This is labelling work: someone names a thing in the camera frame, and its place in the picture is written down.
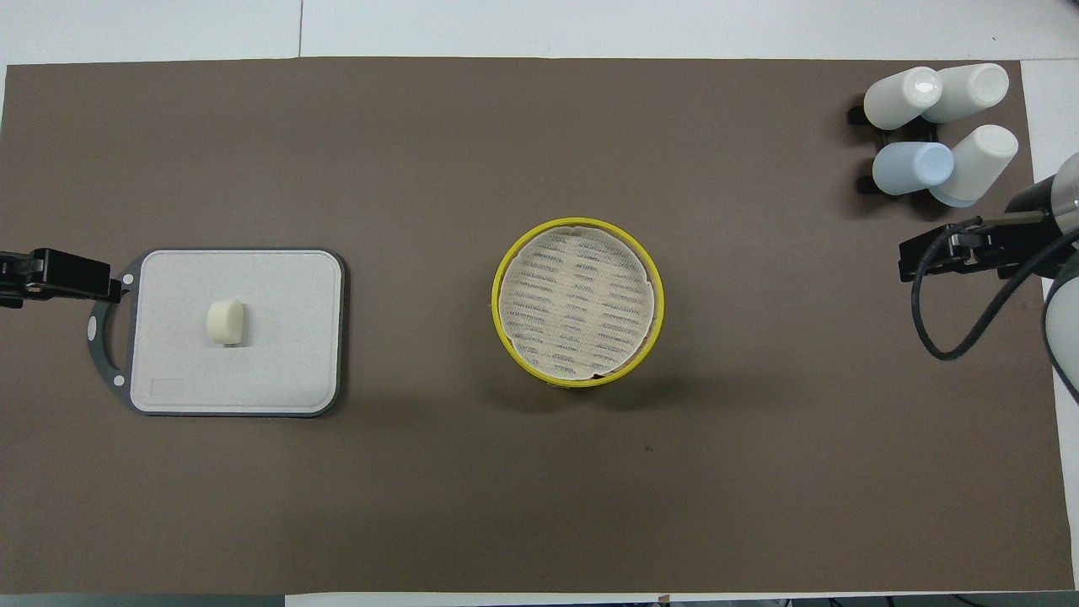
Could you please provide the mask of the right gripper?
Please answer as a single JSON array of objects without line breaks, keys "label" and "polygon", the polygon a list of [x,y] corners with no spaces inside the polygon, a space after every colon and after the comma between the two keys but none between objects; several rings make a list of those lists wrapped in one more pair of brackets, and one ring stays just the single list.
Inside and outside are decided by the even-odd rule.
[{"label": "right gripper", "polygon": [[[926,274],[954,271],[958,256],[951,243],[953,226],[940,226],[899,244],[898,273],[901,282],[913,282],[921,261]],[[998,279],[1010,279],[1021,265],[1055,242],[1055,225],[1044,223],[995,224],[964,231],[966,257],[958,272],[994,271]]]}]

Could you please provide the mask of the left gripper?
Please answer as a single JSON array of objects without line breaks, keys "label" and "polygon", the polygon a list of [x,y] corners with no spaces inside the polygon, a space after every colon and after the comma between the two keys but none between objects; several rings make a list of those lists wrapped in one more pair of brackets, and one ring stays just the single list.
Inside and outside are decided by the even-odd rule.
[{"label": "left gripper", "polygon": [[35,254],[1,252],[1,307],[21,309],[35,273],[35,299],[70,298],[118,304],[122,284],[111,265],[96,259],[41,247]]}]

